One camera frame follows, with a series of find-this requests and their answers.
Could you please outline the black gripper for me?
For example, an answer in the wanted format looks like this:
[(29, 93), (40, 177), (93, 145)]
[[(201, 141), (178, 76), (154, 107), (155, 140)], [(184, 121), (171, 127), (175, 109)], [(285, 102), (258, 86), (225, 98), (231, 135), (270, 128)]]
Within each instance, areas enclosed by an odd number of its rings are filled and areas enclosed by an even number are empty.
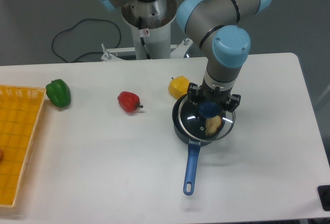
[(197, 105), (201, 100), (210, 101), (222, 105), (226, 112), (234, 112), (240, 105), (241, 95), (230, 94), (231, 89), (226, 91), (214, 90), (208, 85), (198, 86), (190, 82), (187, 90), (187, 99), (190, 103)]

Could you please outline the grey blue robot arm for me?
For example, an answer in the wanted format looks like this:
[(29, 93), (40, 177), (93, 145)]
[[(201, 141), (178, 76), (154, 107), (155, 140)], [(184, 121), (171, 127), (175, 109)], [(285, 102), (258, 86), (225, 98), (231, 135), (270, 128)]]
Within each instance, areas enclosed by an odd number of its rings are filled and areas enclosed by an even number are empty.
[(171, 55), (171, 28), (179, 27), (207, 57), (200, 87), (191, 85), (188, 97), (203, 111), (233, 112), (240, 96), (231, 94), (246, 61), (251, 40), (238, 22), (260, 13), (272, 0), (100, 0), (109, 10), (120, 8), (131, 27), (137, 59), (166, 59)]

